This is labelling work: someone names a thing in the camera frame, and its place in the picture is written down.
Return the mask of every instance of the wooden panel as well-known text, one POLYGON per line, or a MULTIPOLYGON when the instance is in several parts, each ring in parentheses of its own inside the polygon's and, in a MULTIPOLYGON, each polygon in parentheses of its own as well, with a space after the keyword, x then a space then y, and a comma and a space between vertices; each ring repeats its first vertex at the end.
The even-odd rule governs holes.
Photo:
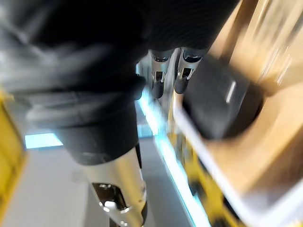
POLYGON ((23 141, 10 121, 3 105, 0 105, 0 150, 12 166, 18 166, 23 155, 23 141))
POLYGON ((240 136, 205 141, 235 189, 291 185, 303 177, 303 83, 266 99, 255 122, 240 136))

